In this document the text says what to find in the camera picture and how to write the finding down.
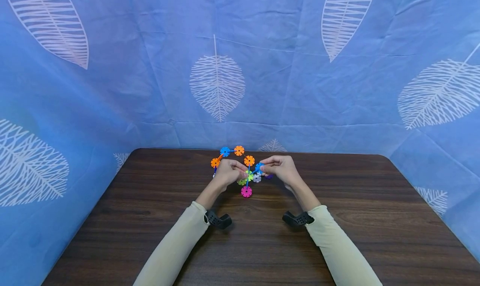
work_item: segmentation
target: blue cloth backdrop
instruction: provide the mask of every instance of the blue cloth backdrop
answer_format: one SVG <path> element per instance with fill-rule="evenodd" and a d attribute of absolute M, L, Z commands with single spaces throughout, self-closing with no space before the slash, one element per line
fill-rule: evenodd
<path fill-rule="evenodd" d="M 0 285 L 139 147 L 381 154 L 480 259 L 479 6 L 0 0 Z"/>

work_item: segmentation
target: black wrist strap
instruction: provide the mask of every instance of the black wrist strap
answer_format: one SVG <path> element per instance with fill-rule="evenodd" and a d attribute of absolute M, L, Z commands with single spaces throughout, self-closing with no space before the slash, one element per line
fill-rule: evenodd
<path fill-rule="evenodd" d="M 208 222 L 212 225 L 217 227 L 220 230 L 226 229 L 228 226 L 232 224 L 232 219 L 228 214 L 223 214 L 220 218 L 213 212 L 212 210 L 208 210 L 205 213 L 205 217 L 207 218 Z"/>
<path fill-rule="evenodd" d="M 303 212 L 299 216 L 295 217 L 290 211 L 285 212 L 282 217 L 283 221 L 290 227 L 299 227 L 305 224 L 313 223 L 313 217 L 309 216 L 307 212 Z"/>

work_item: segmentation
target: dark wood tabletop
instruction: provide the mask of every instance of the dark wood tabletop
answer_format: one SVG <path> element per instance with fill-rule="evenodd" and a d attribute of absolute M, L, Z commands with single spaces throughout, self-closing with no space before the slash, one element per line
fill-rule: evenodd
<path fill-rule="evenodd" d="M 272 153 L 250 152 L 256 162 Z M 385 157 L 290 154 L 305 182 L 357 245 L 385 286 L 480 285 L 480 265 Z M 44 286 L 131 286 L 152 251 L 212 178 L 218 151 L 134 151 L 59 259 Z M 230 214 L 210 227 L 178 286 L 335 285 L 301 212 L 277 178 L 233 184 L 215 203 Z"/>

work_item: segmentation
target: sleeve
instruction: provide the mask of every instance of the sleeve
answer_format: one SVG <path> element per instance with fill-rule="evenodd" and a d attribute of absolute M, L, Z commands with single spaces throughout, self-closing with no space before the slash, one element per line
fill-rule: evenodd
<path fill-rule="evenodd" d="M 315 244 L 322 251 L 337 286 L 381 286 L 370 264 L 350 238 L 335 222 L 327 207 L 310 210 L 315 221 L 306 225 Z"/>
<path fill-rule="evenodd" d="M 165 235 L 140 271 L 133 286 L 171 286 L 197 241 L 207 230 L 205 208 L 195 201 Z"/>

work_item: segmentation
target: white leaf print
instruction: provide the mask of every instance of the white leaf print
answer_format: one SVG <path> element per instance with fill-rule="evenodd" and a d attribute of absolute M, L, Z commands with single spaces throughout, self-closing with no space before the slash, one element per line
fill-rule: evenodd
<path fill-rule="evenodd" d="M 197 102 L 217 121 L 237 107 L 245 94 L 243 74 L 237 63 L 228 56 L 203 56 L 192 67 L 190 90 Z"/>
<path fill-rule="evenodd" d="M 61 153 L 22 127 L 0 119 L 0 206 L 63 197 L 68 173 Z"/>
<path fill-rule="evenodd" d="M 332 62 L 353 37 L 372 0 L 325 0 L 322 41 Z"/>
<path fill-rule="evenodd" d="M 427 67 L 398 96 L 398 112 L 405 127 L 452 122 L 480 104 L 480 66 L 451 59 Z"/>
<path fill-rule="evenodd" d="M 127 160 L 130 156 L 129 153 L 114 153 L 115 159 L 117 159 L 117 172 L 119 172 L 120 168 L 123 166 L 123 163 Z"/>
<path fill-rule="evenodd" d="M 277 139 L 273 139 L 269 143 L 262 145 L 258 148 L 259 151 L 264 152 L 286 152 L 284 147 L 280 143 L 278 143 Z"/>
<path fill-rule="evenodd" d="M 427 189 L 421 187 L 414 187 L 420 196 L 430 205 L 438 216 L 442 217 L 447 211 L 447 198 L 446 191 Z"/>
<path fill-rule="evenodd" d="M 70 0 L 8 0 L 25 29 L 45 50 L 88 68 L 88 40 Z"/>

